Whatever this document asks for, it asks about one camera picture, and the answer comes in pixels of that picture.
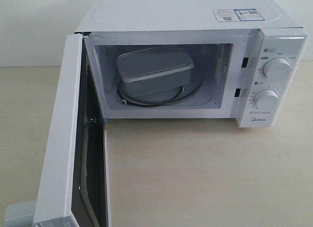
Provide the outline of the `white microwave oven body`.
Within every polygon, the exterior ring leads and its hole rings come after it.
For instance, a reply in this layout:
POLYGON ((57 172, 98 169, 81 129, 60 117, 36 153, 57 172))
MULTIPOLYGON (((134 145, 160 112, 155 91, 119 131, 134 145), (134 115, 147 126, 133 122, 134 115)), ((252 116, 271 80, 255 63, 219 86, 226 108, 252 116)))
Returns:
POLYGON ((96 0, 76 33, 86 48, 105 120, 144 118, 233 118, 241 128, 270 127, 298 67, 308 34, 274 0, 96 0), (252 9, 264 21, 217 22, 213 10, 252 9), (117 93, 119 55, 161 45, 177 45, 194 62, 192 82, 200 89, 185 101, 144 108, 124 105, 117 93), (291 72, 269 80, 264 65, 288 61, 291 72), (277 93, 278 104, 260 109, 262 90, 277 93))

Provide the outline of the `white control knob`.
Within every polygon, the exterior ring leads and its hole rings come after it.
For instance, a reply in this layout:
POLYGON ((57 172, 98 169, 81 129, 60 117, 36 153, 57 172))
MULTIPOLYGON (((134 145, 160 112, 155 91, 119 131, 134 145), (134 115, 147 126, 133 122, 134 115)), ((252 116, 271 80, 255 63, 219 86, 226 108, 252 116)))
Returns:
POLYGON ((269 80, 280 80, 289 76, 291 67, 284 58, 274 58, 263 67, 263 74, 269 80))
POLYGON ((272 109, 278 104, 278 96, 273 90, 262 90, 254 96, 253 102, 260 109, 272 109))

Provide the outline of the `glass turntable plate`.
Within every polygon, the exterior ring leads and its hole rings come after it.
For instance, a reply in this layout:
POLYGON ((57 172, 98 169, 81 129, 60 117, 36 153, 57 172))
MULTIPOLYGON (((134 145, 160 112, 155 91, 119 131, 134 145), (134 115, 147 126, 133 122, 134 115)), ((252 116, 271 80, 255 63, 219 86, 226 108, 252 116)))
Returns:
POLYGON ((124 105, 134 105, 138 107, 151 108, 173 105, 185 101, 188 98, 192 97, 200 89, 202 83, 202 79, 199 79, 196 82, 192 82, 191 79, 190 83, 183 87, 178 87, 169 91, 163 91, 140 97, 132 97, 126 94, 126 92, 122 89, 122 80, 120 80, 119 84, 117 85, 117 93, 124 105))

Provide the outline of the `upper white control knob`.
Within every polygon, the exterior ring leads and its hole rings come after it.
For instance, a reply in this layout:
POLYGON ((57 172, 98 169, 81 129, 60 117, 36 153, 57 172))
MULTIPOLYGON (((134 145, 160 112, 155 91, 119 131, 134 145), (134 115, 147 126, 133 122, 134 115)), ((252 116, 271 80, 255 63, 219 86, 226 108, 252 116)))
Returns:
POLYGON ((263 74, 269 80, 280 80, 289 76, 291 67, 284 58, 274 58, 263 67, 263 74))

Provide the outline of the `white plastic lidded container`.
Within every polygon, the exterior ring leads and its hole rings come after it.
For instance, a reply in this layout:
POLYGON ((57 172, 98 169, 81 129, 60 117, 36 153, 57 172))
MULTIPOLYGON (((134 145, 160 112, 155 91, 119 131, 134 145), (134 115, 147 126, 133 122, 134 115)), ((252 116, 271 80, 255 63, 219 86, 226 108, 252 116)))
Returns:
POLYGON ((169 91, 190 83, 195 67, 177 45, 161 45, 121 54, 117 68, 122 89, 132 97, 169 91))

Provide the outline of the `lower white control knob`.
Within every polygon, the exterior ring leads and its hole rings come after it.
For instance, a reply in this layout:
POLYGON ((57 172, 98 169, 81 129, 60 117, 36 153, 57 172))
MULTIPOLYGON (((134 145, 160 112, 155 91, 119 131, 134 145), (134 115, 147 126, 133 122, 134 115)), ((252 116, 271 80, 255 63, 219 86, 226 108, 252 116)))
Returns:
POLYGON ((272 109, 278 104, 278 96, 273 90, 262 90, 254 96, 253 102, 260 109, 272 109))

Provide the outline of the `white microwave door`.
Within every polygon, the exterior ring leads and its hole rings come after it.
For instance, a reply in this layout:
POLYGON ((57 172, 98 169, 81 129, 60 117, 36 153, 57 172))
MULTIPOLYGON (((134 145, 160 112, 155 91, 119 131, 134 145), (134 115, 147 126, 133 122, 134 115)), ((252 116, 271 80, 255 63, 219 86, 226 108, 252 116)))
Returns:
POLYGON ((66 39, 33 225, 111 226, 107 132, 86 38, 66 39))

